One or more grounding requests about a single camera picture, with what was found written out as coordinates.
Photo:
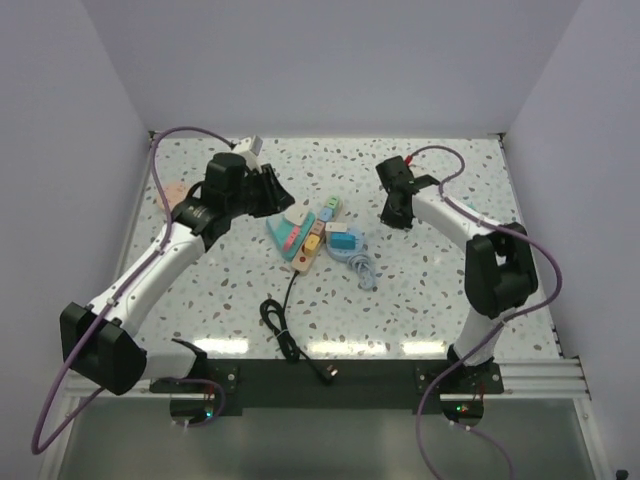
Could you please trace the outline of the pink square adapter plug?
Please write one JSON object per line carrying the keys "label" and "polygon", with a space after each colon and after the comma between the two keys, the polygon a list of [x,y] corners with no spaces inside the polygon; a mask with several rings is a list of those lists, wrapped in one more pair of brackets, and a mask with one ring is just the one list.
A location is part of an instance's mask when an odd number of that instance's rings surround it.
{"label": "pink square adapter plug", "polygon": [[289,233],[289,235],[286,237],[286,240],[283,243],[282,246],[282,250],[284,252],[288,252],[291,250],[291,248],[294,246],[298,236],[300,234],[300,227],[297,225],[294,225]]}

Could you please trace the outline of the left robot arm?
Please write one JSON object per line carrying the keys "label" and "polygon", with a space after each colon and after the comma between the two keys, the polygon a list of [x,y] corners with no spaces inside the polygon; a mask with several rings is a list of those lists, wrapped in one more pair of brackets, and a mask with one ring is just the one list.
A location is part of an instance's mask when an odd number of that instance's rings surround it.
{"label": "left robot arm", "polygon": [[70,303],[63,310],[65,368],[115,395],[143,379],[172,378],[185,392],[200,390],[207,380],[204,352],[178,341],[170,352],[150,353],[136,336],[168,288],[230,230],[235,218],[268,217],[294,202],[271,165],[250,167],[240,154],[215,154],[200,193],[175,205],[144,256],[88,305]]}

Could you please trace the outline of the white flat adapter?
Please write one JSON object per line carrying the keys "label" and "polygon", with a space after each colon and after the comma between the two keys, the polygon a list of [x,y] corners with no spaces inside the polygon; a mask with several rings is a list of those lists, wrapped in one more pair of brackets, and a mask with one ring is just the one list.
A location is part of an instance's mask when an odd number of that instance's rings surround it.
{"label": "white flat adapter", "polygon": [[343,222],[327,222],[325,230],[327,232],[343,233],[348,231],[348,226]]}

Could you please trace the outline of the beige power strip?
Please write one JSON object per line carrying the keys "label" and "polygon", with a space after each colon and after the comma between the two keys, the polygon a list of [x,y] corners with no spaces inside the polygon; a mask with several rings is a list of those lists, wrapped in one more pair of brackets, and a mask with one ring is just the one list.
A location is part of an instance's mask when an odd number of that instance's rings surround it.
{"label": "beige power strip", "polygon": [[339,217],[342,205],[343,201],[339,196],[331,195],[317,212],[314,223],[291,262],[293,269],[298,274],[304,275],[312,267],[321,247],[325,243],[326,226],[329,222],[335,221]]}

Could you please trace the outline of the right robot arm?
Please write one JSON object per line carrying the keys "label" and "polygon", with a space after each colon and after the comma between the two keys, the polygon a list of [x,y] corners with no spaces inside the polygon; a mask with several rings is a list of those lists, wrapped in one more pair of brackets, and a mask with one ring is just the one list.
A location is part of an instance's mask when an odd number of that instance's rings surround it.
{"label": "right robot arm", "polygon": [[414,176],[405,160],[389,158],[376,166],[387,199],[381,222],[408,230],[415,219],[443,234],[464,253],[464,293],[470,310],[449,348],[448,386],[469,392],[481,380],[480,366],[490,362],[498,335],[485,337],[538,290],[538,277],[527,231],[518,222],[500,224],[456,200],[445,200],[440,182]]}

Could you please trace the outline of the pink round socket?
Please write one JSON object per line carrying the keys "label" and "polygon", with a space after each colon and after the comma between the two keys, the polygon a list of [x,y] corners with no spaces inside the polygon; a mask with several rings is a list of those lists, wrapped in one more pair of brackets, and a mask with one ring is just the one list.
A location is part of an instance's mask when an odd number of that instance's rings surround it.
{"label": "pink round socket", "polygon": [[168,208],[165,208],[164,206],[164,203],[162,201],[162,197],[163,197],[162,195],[157,196],[158,208],[162,212],[166,212],[166,211],[171,212],[172,209],[177,204],[179,204],[186,198],[188,190],[189,190],[189,187],[182,181],[177,181],[177,182],[173,182],[165,185],[163,187],[163,196],[166,198]]}

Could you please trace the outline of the light blue round socket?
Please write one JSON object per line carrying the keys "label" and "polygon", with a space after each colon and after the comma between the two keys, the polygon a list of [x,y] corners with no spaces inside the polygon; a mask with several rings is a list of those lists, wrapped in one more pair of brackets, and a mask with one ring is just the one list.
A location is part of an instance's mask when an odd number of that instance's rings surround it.
{"label": "light blue round socket", "polygon": [[357,227],[330,232],[326,245],[328,255],[338,262],[347,263],[352,257],[365,253],[365,236]]}

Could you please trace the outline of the green cube plug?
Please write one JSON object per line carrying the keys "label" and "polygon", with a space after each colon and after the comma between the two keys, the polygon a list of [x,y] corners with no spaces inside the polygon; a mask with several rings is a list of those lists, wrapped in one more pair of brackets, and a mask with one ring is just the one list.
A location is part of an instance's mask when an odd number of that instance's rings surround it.
{"label": "green cube plug", "polygon": [[341,209],[342,201],[337,196],[331,196],[327,199],[325,203],[326,208],[330,208],[332,211],[336,212]]}

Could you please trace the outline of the light blue cube plug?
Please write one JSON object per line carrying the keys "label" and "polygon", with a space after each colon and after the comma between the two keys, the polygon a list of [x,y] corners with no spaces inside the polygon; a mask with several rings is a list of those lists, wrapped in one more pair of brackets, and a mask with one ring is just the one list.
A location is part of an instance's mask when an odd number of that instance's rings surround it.
{"label": "light blue cube plug", "polygon": [[322,222],[330,222],[333,219],[333,211],[329,208],[323,208],[318,214],[318,219]]}

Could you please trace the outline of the white square adapter plug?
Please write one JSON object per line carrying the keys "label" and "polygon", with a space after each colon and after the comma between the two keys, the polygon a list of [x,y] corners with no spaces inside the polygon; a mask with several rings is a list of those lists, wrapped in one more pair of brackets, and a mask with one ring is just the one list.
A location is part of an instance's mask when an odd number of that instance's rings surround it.
{"label": "white square adapter plug", "polygon": [[295,226],[302,226],[309,215],[309,208],[305,205],[293,205],[284,212],[287,222]]}

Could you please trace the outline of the teal triangular power socket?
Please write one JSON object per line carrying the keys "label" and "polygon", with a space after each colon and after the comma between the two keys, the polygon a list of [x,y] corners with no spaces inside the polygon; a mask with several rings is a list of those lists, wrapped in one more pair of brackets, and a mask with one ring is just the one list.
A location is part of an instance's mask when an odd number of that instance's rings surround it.
{"label": "teal triangular power socket", "polygon": [[283,214],[273,215],[266,218],[265,224],[267,232],[269,233],[271,239],[274,241],[276,249],[284,260],[291,262],[294,259],[301,246],[304,244],[305,238],[310,232],[315,220],[316,215],[313,212],[310,212],[304,224],[302,226],[299,226],[300,234],[294,246],[290,251],[284,252],[282,250],[283,243],[294,225],[287,222]]}

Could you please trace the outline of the yellow cube plug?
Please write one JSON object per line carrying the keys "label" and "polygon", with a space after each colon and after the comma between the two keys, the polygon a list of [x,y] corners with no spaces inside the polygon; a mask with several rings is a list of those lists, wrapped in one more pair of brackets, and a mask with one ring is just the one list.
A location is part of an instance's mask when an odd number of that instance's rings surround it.
{"label": "yellow cube plug", "polygon": [[322,238],[315,234],[310,234],[303,245],[303,252],[305,255],[312,256],[321,245]]}

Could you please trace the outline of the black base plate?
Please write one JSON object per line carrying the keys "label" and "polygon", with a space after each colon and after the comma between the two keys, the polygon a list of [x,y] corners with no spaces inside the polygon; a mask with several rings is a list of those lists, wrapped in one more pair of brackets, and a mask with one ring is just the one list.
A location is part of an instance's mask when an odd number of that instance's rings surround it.
{"label": "black base plate", "polygon": [[[209,378],[226,394],[222,411],[226,415],[241,415],[251,408],[411,409],[415,413],[429,384],[450,366],[446,359],[318,361],[322,370],[337,370],[328,383],[307,361],[292,364],[281,359],[232,359],[208,363]],[[459,367],[432,390],[423,412],[441,413],[441,399],[444,401],[447,395],[480,400],[487,394],[503,394],[501,373],[493,362],[479,368]],[[207,398],[209,392],[213,393],[208,385],[155,380],[149,390],[170,395],[172,415],[195,413],[206,400],[215,407],[220,404],[215,394]]]}

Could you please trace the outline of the tan cube plug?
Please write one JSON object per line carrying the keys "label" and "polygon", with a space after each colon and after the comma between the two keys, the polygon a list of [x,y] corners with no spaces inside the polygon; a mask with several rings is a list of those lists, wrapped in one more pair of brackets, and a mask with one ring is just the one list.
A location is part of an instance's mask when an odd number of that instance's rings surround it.
{"label": "tan cube plug", "polygon": [[323,236],[325,232],[325,227],[326,227],[326,223],[324,221],[316,220],[311,228],[311,233],[318,236]]}

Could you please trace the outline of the blue square adapter plug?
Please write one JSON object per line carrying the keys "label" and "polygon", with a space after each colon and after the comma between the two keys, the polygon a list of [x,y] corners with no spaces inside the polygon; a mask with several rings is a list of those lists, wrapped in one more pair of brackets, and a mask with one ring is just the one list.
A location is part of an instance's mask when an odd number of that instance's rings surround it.
{"label": "blue square adapter plug", "polygon": [[329,237],[329,246],[337,250],[355,250],[357,247],[357,237],[349,232],[332,232]]}

